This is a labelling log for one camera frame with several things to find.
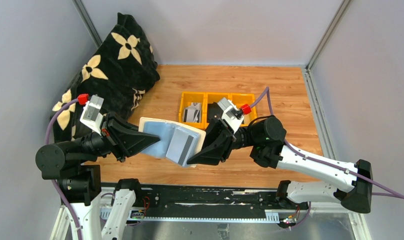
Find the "grey striped card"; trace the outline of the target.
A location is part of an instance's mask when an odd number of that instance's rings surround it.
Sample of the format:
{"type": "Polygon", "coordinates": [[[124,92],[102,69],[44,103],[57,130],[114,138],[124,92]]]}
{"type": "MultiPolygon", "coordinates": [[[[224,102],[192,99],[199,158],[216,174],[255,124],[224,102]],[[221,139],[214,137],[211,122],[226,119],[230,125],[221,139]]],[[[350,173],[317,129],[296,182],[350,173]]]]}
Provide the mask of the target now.
{"type": "Polygon", "coordinates": [[[199,133],[188,128],[175,128],[166,152],[166,158],[182,167],[189,167],[188,159],[195,154],[199,140],[199,133]]]}

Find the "beige leather card holder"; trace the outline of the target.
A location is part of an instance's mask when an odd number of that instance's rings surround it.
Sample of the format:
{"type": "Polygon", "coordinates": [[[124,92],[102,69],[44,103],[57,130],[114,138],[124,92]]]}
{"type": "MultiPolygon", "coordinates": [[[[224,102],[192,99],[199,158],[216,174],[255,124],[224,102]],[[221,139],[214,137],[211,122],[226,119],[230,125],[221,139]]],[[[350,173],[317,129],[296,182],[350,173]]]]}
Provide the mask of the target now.
{"type": "MultiPolygon", "coordinates": [[[[175,128],[186,128],[191,131],[199,133],[200,139],[198,141],[194,155],[197,154],[202,149],[206,137],[206,132],[204,130],[176,121],[150,118],[150,117],[141,117],[139,120],[138,131],[147,134],[153,134],[160,137],[159,142],[154,143],[151,146],[147,147],[142,151],[142,153],[148,156],[152,156],[156,159],[167,159],[166,158],[167,149],[170,145],[170,141],[172,139],[175,128]]],[[[189,164],[188,167],[194,168],[196,167],[196,165],[189,164]]]]}

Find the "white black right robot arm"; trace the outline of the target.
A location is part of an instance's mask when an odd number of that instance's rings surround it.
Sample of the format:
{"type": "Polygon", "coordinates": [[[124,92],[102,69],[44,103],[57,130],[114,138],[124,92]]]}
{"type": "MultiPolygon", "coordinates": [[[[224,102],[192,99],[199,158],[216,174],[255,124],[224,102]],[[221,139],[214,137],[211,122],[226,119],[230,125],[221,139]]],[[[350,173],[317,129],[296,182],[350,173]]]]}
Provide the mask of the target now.
{"type": "Polygon", "coordinates": [[[187,164],[216,166],[227,160],[231,151],[251,147],[249,156],[260,167],[291,170],[317,179],[282,180],[275,194],[277,203],[337,203],[356,213],[371,212],[373,174],[369,161],[341,162],[304,151],[288,143],[286,133],[274,115],[258,117],[237,131],[225,120],[212,119],[202,149],[187,164]]]}

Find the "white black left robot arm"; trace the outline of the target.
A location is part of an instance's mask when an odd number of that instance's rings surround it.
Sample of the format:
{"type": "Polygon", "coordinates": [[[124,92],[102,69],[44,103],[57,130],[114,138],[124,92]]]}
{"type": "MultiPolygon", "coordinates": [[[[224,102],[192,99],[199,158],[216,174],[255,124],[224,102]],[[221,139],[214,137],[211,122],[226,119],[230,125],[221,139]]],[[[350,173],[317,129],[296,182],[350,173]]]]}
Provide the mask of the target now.
{"type": "Polygon", "coordinates": [[[157,135],[140,132],[138,126],[108,113],[102,116],[94,132],[73,141],[46,144],[37,151],[35,162],[42,178],[53,181],[68,208],[73,239],[121,239],[130,208],[143,199],[136,178],[119,180],[107,229],[101,230],[101,168],[84,163],[109,154],[124,162],[158,141],[157,135]]]}

